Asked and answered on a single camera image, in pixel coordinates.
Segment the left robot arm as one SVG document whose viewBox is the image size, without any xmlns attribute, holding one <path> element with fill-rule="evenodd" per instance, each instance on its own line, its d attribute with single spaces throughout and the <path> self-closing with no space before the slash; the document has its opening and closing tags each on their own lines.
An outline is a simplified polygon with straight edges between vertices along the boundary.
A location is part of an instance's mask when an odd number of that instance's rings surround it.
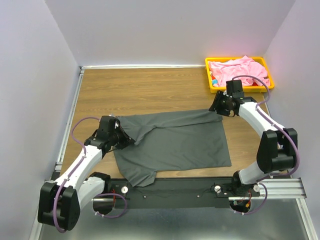
<svg viewBox="0 0 320 240">
<path fill-rule="evenodd" d="M 46 181 L 40 189 L 37 220 L 62 234 L 75 227 L 81 210 L 94 198 L 122 199 L 124 207 L 117 218 L 128 208 L 126 198 L 112 189 L 111 177 L 92 169 L 106 154 L 122 150 L 134 140 L 123 130 L 118 118 L 105 115 L 97 121 L 98 128 L 85 141 L 72 137 L 81 146 L 81 152 L 71 166 L 57 179 Z"/>
</svg>

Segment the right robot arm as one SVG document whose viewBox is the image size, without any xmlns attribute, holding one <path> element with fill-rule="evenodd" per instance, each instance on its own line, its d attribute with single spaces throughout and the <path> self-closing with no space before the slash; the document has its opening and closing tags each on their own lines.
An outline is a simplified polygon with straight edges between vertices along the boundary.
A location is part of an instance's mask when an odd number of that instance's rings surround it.
<svg viewBox="0 0 320 240">
<path fill-rule="evenodd" d="M 229 117 L 231 113 L 244 119 L 259 135 L 256 161 L 236 171 L 231 179 L 230 191 L 241 196 L 259 181 L 268 177 L 295 173 L 300 165 L 298 133 L 286 128 L 267 115 L 260 103 L 246 97 L 241 76 L 226 82 L 225 91 L 217 91 L 209 111 Z"/>
</svg>

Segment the grey t shirt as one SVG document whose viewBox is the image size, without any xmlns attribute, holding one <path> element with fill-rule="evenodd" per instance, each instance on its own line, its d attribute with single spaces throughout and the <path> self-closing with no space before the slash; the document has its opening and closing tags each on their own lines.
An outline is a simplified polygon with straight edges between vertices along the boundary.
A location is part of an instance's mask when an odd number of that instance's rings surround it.
<svg viewBox="0 0 320 240">
<path fill-rule="evenodd" d="M 223 118 L 207 109 L 118 116 L 133 140 L 115 150 L 118 169 L 132 186 L 145 187 L 157 172 L 232 165 Z"/>
</svg>

